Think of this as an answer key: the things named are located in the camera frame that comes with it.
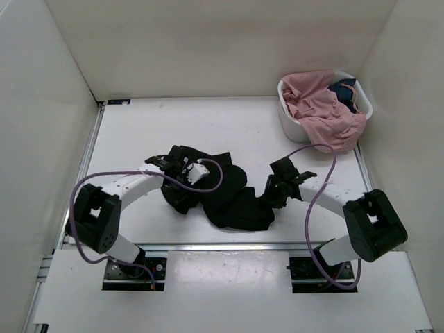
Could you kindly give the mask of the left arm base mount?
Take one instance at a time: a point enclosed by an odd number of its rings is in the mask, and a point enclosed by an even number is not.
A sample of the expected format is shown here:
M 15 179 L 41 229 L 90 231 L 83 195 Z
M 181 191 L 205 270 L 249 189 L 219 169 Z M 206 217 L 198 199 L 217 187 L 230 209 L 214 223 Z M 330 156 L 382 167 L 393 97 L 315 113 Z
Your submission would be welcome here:
M 125 266 L 108 260 L 102 282 L 103 291 L 146 291 L 161 292 L 165 288 L 167 257 L 148 256 L 144 260 L 146 269 Z

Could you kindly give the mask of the black trousers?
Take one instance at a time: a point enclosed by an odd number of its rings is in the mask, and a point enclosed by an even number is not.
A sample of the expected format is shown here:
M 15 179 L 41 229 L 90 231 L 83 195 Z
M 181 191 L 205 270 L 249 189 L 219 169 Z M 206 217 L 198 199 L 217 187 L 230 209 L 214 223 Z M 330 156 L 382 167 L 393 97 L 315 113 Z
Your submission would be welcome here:
M 210 193 L 196 193 L 165 179 L 161 187 L 162 195 L 176 212 L 186 214 L 191 208 L 202 205 L 213 225 L 235 230 L 263 231 L 274 222 L 273 209 L 256 197 L 255 189 L 247 185 L 246 172 L 232 163 L 229 152 L 210 155 L 188 146 L 173 146 L 164 159 L 179 164 L 179 169 L 171 172 L 169 176 L 182 183 L 185 182 L 182 173 L 185 163 L 201 159 L 210 174 L 193 187 L 218 187 Z

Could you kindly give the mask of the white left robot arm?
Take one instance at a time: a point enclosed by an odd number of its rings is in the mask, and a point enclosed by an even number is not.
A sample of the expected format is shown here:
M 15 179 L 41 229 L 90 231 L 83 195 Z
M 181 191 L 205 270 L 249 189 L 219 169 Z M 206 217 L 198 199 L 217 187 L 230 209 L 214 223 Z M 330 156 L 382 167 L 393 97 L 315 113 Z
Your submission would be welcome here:
M 80 256 L 90 264 L 110 259 L 131 278 L 143 274 L 145 251 L 119 234 L 121 213 L 164 183 L 185 191 L 207 175 L 207 169 L 173 146 L 168 155 L 155 155 L 129 171 L 94 173 L 75 185 L 69 199 L 65 233 L 74 239 Z

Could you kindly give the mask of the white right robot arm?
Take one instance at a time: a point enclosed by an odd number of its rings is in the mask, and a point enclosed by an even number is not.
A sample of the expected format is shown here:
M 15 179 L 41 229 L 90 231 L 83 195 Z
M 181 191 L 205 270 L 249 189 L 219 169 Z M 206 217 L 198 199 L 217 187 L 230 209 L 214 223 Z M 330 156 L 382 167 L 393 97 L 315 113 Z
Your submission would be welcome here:
M 345 220 L 344 236 L 314 249 L 311 268 L 317 276 L 326 278 L 347 261 L 374 262 L 407 241 L 407 231 L 382 190 L 361 193 L 327 183 L 311 171 L 300 173 L 287 157 L 270 167 L 263 198 L 271 207 L 283 208 L 291 198 L 314 203 Z

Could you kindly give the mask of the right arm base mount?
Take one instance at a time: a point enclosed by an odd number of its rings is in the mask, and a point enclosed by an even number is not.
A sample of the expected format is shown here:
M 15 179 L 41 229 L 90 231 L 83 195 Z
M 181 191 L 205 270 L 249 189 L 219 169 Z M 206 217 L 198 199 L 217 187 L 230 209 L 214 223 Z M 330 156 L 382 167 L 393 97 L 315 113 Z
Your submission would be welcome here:
M 357 287 L 341 289 L 325 279 L 311 257 L 290 257 L 287 270 L 290 272 L 293 294 L 357 292 Z M 327 266 L 325 270 L 339 284 L 351 285 L 355 281 L 351 262 Z

